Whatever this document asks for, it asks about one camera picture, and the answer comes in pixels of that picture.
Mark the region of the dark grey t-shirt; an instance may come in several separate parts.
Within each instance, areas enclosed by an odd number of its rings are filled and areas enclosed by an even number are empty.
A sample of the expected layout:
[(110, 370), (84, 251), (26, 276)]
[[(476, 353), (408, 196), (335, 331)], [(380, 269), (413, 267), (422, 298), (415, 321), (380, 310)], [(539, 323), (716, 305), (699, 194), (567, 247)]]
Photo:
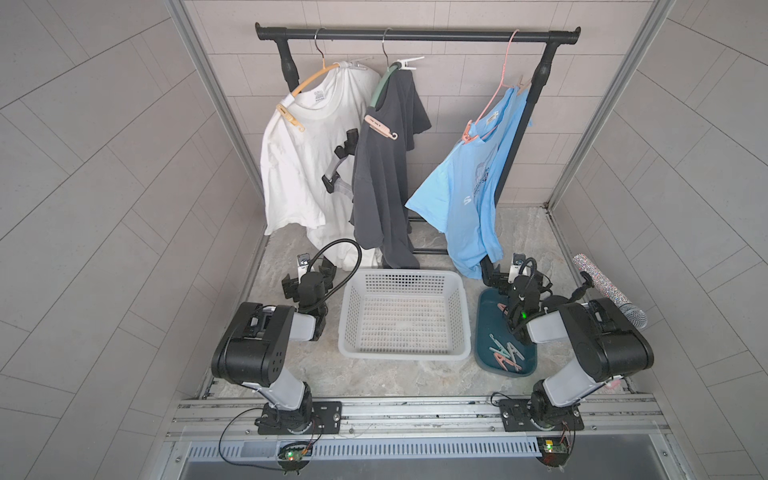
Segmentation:
[(361, 124), (352, 180), (355, 240), (364, 249), (378, 249), (389, 268), (418, 269), (405, 206), (409, 198), (407, 154), (415, 148), (414, 136), (429, 130), (431, 122), (413, 72), (396, 71), (378, 109), (369, 107), (366, 115), (388, 126), (398, 139), (384, 138), (364, 120)]

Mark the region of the light blue t-shirt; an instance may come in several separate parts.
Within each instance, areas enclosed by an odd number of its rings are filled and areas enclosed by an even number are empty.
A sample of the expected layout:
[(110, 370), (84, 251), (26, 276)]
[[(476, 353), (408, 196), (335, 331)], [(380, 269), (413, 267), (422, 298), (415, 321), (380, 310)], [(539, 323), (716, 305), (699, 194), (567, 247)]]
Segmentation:
[(406, 202), (409, 210), (445, 235), (449, 257), (467, 278), (482, 278), (483, 258), (503, 258), (495, 231), (494, 192), (528, 95), (517, 92), (507, 89), (475, 125), (478, 138), (468, 144), (460, 138)]

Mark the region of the white t-shirt black print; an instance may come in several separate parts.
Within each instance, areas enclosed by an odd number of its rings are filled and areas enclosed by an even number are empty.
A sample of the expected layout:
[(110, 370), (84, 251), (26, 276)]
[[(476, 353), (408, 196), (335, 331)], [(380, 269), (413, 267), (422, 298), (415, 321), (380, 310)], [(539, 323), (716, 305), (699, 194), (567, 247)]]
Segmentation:
[(316, 248), (354, 237), (351, 198), (343, 191), (329, 193), (322, 177), (338, 160), (334, 149), (344, 145), (348, 131), (361, 126), (380, 75), (350, 69), (349, 62), (339, 64), (315, 88), (279, 103), (305, 126), (304, 132), (277, 110), (265, 128), (260, 173), (267, 235), (298, 224)]

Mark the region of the pink wire hanger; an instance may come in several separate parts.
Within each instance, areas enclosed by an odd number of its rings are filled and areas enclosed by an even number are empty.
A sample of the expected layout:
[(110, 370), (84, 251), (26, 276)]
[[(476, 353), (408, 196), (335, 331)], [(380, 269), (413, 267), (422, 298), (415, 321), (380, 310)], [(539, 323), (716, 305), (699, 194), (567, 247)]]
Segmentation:
[(510, 37), (509, 37), (509, 40), (508, 40), (508, 41), (507, 41), (507, 43), (506, 43), (506, 49), (505, 49), (505, 54), (504, 54), (503, 63), (502, 63), (502, 67), (501, 67), (501, 73), (500, 73), (500, 77), (499, 77), (499, 83), (498, 83), (498, 85), (497, 85), (497, 87), (496, 87), (496, 90), (494, 91), (493, 95), (490, 97), (490, 99), (489, 99), (488, 103), (486, 104), (486, 106), (483, 108), (483, 110), (482, 110), (482, 111), (481, 111), (481, 113), (480, 113), (480, 114), (477, 116), (477, 118), (476, 118), (475, 120), (473, 120), (473, 121), (475, 121), (475, 122), (476, 122), (476, 124), (478, 124), (478, 123), (480, 122), (480, 120), (481, 120), (481, 119), (482, 119), (482, 118), (485, 116), (485, 114), (488, 112), (489, 108), (490, 108), (490, 107), (491, 107), (491, 105), (493, 104), (493, 101), (494, 101), (494, 99), (495, 99), (495, 98), (496, 98), (496, 96), (499, 94), (499, 92), (501, 91), (501, 89), (502, 89), (503, 87), (507, 88), (507, 85), (505, 84), (505, 77), (506, 77), (506, 68), (507, 68), (507, 64), (508, 64), (509, 50), (510, 50), (510, 46), (511, 46), (511, 44), (513, 43), (513, 41), (515, 40), (515, 37), (517, 36), (517, 34), (518, 34), (519, 32), (520, 32), (520, 30), (519, 30), (519, 29), (515, 29), (515, 30), (514, 30), (514, 31), (511, 33), (511, 35), (510, 35)]

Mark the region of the light pink clothespin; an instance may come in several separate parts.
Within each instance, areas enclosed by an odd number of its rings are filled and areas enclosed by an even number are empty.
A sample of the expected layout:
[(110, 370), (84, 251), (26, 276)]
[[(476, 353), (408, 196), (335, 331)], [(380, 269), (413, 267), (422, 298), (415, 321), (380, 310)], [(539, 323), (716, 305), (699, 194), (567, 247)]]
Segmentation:
[(364, 117), (364, 122), (370, 126), (370, 128), (378, 133), (379, 135), (383, 136), (384, 138), (390, 139), (390, 140), (397, 140), (398, 134), (391, 130), (388, 126), (386, 126), (381, 121), (377, 120), (371, 115), (366, 115)]

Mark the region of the yellow clothespin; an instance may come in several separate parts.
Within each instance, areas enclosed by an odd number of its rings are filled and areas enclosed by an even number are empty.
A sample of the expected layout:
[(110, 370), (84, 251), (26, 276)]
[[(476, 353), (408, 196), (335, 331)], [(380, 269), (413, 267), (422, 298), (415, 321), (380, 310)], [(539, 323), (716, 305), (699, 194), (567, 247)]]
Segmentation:
[(305, 126), (283, 104), (278, 104), (276, 110), (286, 122), (297, 128), (299, 132), (305, 131)]

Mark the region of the beige clothespin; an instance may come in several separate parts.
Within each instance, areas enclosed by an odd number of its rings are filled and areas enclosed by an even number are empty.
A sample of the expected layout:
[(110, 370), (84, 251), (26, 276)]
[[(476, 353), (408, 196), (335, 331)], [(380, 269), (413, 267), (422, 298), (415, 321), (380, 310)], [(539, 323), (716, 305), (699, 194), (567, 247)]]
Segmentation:
[(528, 91), (531, 87), (532, 79), (525, 79), (523, 76), (520, 77), (520, 80), (517, 83), (518, 92), (517, 95), (521, 95), (524, 92)]

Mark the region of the orange plastic hanger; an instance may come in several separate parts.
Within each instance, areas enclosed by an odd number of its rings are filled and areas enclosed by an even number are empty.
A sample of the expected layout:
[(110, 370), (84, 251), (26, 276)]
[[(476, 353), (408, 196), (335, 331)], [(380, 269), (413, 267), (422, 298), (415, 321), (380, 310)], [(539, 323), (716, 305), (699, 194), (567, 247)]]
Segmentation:
[(309, 86), (311, 86), (313, 83), (315, 83), (318, 79), (322, 78), (323, 76), (327, 75), (331, 71), (338, 69), (340, 67), (340, 64), (338, 62), (335, 63), (328, 63), (326, 60), (325, 52), (320, 48), (318, 44), (318, 38), (319, 33), (323, 30), (323, 27), (318, 28), (315, 31), (315, 34), (313, 36), (313, 44), (317, 52), (321, 56), (322, 61), (322, 68), (310, 75), (308, 78), (306, 78), (304, 81), (302, 81), (299, 85), (297, 85), (292, 91), (291, 95), (296, 98), (300, 93), (302, 93), (304, 90), (306, 90)]

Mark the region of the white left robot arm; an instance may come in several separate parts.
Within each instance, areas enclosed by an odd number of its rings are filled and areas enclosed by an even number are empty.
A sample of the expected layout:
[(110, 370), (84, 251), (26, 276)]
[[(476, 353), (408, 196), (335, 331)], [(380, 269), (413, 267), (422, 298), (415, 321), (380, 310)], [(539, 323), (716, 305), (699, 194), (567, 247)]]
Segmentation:
[(359, 243), (350, 238), (331, 241), (300, 263), (300, 275), (282, 280), (290, 305), (241, 303), (214, 350), (210, 365), (214, 378), (255, 391), (266, 400), (255, 421), (261, 435), (303, 434), (329, 426), (317, 422), (310, 386), (285, 364), (290, 342), (319, 340), (326, 326), (328, 300), (352, 279), (347, 275), (336, 283), (336, 267), (325, 257), (341, 245), (351, 246), (356, 253), (351, 270), (356, 273), (363, 260)]

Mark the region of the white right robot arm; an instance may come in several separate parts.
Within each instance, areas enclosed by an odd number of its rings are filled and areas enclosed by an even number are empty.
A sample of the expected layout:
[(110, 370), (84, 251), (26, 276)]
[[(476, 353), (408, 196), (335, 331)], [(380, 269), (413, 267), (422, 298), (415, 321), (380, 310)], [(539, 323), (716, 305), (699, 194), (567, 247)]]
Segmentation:
[(532, 375), (541, 345), (568, 342), (574, 357), (557, 373), (537, 381), (529, 397), (490, 398), (504, 428), (516, 431), (579, 431), (578, 406), (603, 386), (654, 364), (644, 338), (645, 312), (584, 254), (572, 259), (582, 283), (556, 295), (532, 257), (518, 254), (504, 274), (483, 260), (486, 290), (478, 303), (475, 360), (484, 370), (509, 378)]

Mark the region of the teal clothespin tray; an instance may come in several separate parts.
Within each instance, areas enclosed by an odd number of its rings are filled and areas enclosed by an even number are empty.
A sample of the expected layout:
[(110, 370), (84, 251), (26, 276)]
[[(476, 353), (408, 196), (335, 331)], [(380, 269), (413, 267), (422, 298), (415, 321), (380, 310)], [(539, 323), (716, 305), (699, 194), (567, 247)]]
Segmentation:
[(485, 289), (479, 297), (474, 333), (474, 358), (478, 366), (505, 377), (528, 377), (537, 367), (537, 347), (524, 345), (514, 337), (499, 308), (506, 296)]

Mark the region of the glitter microphone on stand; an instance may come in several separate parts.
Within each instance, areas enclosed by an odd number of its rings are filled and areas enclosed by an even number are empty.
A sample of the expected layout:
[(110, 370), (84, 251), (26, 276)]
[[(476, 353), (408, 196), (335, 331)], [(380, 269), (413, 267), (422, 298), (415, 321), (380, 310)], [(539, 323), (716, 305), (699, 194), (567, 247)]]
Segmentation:
[(647, 314), (628, 297), (594, 264), (586, 255), (577, 254), (571, 259), (580, 273), (587, 273), (593, 280), (594, 288), (609, 298), (637, 329), (648, 325)]

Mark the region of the white laundry basket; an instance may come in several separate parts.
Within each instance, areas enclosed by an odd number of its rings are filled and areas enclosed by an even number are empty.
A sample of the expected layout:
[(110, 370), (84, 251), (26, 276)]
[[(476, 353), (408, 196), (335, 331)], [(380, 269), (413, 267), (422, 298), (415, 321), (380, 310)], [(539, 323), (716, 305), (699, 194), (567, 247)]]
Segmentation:
[(343, 292), (338, 349), (355, 359), (465, 360), (471, 333), (462, 278), (445, 270), (357, 271)]

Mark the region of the black clothes rack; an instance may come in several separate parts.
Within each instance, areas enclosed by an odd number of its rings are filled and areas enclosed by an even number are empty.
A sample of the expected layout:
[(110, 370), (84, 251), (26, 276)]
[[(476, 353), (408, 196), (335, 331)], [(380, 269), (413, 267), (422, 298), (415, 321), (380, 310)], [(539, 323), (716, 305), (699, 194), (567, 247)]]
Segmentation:
[(558, 48), (562, 45), (575, 45), (581, 29), (573, 31), (493, 31), (493, 30), (458, 30), (458, 29), (403, 29), (403, 28), (324, 28), (311, 29), (290, 27), (266, 27), (254, 25), (255, 32), (263, 41), (276, 44), (283, 77), (289, 88), (299, 86), (299, 72), (293, 60), (289, 42), (291, 40), (332, 40), (332, 41), (407, 41), (407, 42), (481, 42), (481, 43), (542, 43), (545, 45), (542, 56), (531, 78), (531, 85), (520, 123), (515, 131), (513, 142), (508, 151), (503, 170), (494, 192), (494, 202), (499, 203), (506, 180), (517, 156), (523, 136), (531, 120), (532, 113), (547, 84), (552, 64)]

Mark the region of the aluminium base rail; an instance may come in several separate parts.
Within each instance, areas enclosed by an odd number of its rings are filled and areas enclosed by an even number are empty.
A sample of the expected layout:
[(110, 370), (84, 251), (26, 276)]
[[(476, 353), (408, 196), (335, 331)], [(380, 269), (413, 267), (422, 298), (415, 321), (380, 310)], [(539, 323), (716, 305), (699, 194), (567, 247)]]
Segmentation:
[(261, 400), (180, 402), (162, 453), (238, 465), (332, 460), (437, 458), (560, 459), (598, 436), (648, 437), (656, 450), (670, 428), (650, 394), (594, 395), (540, 430), (522, 396), (365, 397), (316, 401), (307, 425), (270, 419)]

